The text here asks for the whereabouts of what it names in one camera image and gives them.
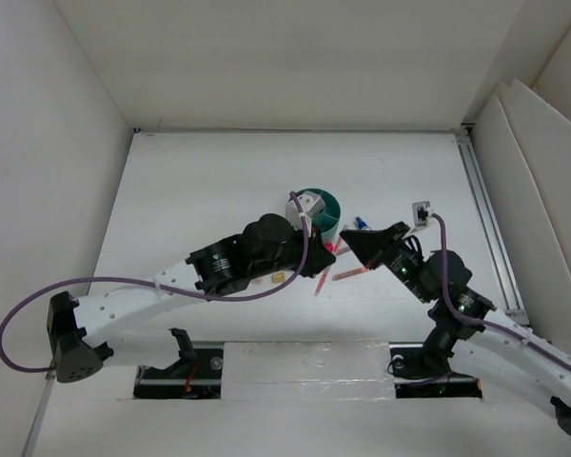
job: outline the white table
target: white table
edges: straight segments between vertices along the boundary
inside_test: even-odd
[[[455,138],[443,133],[138,133],[96,274],[148,276],[283,213],[287,193],[308,187],[339,199],[342,223],[360,215],[375,229],[411,223],[411,203],[430,200],[471,287],[503,306]],[[437,228],[419,236],[425,251],[439,247]],[[356,266],[348,255],[332,272]],[[422,341],[433,327],[386,270],[328,281],[319,297],[316,285],[181,308],[141,328],[185,328],[196,341]],[[484,402],[155,402],[131,399],[134,371],[55,386],[35,455],[571,455],[556,423],[491,387]]]

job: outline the white floor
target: white floor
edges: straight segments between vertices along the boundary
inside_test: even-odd
[[[503,306],[455,139],[439,133],[138,133],[96,274],[148,276],[266,212],[283,213],[287,193],[307,187],[339,199],[342,224],[360,215],[375,229],[410,223],[411,203],[430,200],[449,247],[474,272],[472,288]],[[439,245],[436,228],[420,238],[425,251]],[[349,255],[332,271],[355,266]],[[327,342],[422,341],[432,328],[427,306],[386,270],[328,281],[318,298],[316,285],[182,308],[140,329]],[[105,368],[55,386],[34,455],[571,456],[556,423],[493,387],[484,401],[140,401],[131,398],[134,371]]]

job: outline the blue marker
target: blue marker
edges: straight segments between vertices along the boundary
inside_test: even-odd
[[[355,225],[358,226],[359,230],[372,230],[372,228],[370,228],[359,216],[355,218]]]

